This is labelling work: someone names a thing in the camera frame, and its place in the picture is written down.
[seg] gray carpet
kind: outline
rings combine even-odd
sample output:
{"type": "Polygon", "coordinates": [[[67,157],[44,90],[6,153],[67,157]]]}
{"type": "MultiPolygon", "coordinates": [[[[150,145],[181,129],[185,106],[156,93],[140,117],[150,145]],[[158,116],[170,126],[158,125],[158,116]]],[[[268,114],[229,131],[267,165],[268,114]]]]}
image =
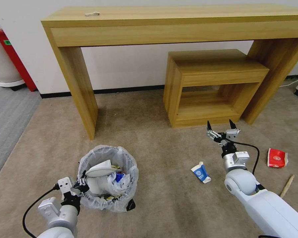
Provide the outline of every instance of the gray carpet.
{"type": "MultiPolygon", "coordinates": [[[[99,144],[123,146],[138,164],[136,208],[116,214],[81,208],[78,238],[250,238],[261,234],[244,207],[223,184],[219,146],[205,126],[173,129],[163,105],[163,90],[95,95],[99,106],[95,140],[86,135],[73,99],[44,99],[0,172],[0,237],[26,237],[22,216],[27,207],[58,179],[77,174],[78,161],[99,144]],[[190,169],[204,161],[212,178],[201,183],[190,169]]],[[[223,131],[227,125],[213,129],[223,131]]],[[[296,177],[285,201],[298,211],[298,97],[280,88],[253,125],[243,120],[238,140],[261,151],[255,175],[267,189],[280,193],[296,177]],[[268,168],[269,147],[289,153],[282,169],[268,168]]],[[[253,148],[248,168],[256,157],[253,148]]],[[[61,198],[60,191],[48,197],[61,198]]],[[[26,219],[35,235],[46,229],[37,205],[26,219]]]]}
{"type": "Polygon", "coordinates": [[[0,87],[0,170],[35,112],[41,97],[27,88],[0,87]]]}

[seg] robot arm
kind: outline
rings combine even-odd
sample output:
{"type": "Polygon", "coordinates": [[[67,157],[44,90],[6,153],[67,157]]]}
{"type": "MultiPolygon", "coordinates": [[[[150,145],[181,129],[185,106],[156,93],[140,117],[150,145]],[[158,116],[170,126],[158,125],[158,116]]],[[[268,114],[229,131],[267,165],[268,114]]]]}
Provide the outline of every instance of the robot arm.
{"type": "Polygon", "coordinates": [[[38,211],[46,218],[48,230],[38,238],[74,238],[77,236],[77,216],[80,212],[80,198],[89,190],[82,177],[76,183],[71,177],[58,180],[58,186],[64,201],[58,202],[55,197],[45,199],[38,211]]]}
{"type": "MultiPolygon", "coordinates": [[[[231,120],[230,124],[231,128],[235,127],[231,120]]],[[[208,122],[207,135],[210,137],[215,133],[208,122]]],[[[229,135],[227,131],[216,134],[220,137],[214,137],[213,140],[220,141],[218,143],[223,150],[222,157],[227,172],[224,184],[227,190],[238,198],[249,216],[266,235],[298,238],[298,212],[277,194],[265,189],[255,176],[246,170],[249,155],[246,151],[240,154],[236,147],[225,139],[229,135]]]]}

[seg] table leg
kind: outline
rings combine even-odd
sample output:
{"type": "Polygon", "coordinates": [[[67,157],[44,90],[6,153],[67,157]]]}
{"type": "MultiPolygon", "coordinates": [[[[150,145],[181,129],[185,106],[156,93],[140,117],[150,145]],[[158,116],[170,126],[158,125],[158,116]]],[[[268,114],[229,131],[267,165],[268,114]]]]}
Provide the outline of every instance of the table leg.
{"type": "Polygon", "coordinates": [[[90,140],[94,139],[98,107],[80,47],[57,47],[50,29],[45,28],[56,59],[71,91],[90,140]]]}
{"type": "Polygon", "coordinates": [[[298,61],[298,38],[255,40],[248,56],[269,72],[242,117],[252,124],[298,61]]]}

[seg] blue and white carton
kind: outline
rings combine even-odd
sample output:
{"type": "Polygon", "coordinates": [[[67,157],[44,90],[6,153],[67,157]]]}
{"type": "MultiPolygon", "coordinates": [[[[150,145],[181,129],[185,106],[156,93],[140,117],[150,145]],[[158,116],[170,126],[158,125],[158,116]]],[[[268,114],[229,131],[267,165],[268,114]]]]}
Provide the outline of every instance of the blue and white carton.
{"type": "Polygon", "coordinates": [[[206,173],[203,162],[201,161],[198,165],[194,166],[191,171],[203,182],[208,183],[211,181],[211,178],[206,173]]]}

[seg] white wall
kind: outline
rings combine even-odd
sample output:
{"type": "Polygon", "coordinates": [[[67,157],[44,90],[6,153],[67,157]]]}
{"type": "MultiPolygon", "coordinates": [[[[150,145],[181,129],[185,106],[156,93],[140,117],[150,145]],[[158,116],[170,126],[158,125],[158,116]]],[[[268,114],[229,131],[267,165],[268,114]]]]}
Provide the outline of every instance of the white wall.
{"type": "MultiPolygon", "coordinates": [[[[0,0],[0,25],[40,93],[68,92],[40,19],[64,6],[202,5],[278,3],[298,0],[0,0]]],[[[93,89],[164,84],[168,51],[238,48],[247,53],[251,41],[83,48],[93,89]]],[[[298,74],[298,63],[290,74],[298,74]]]]}

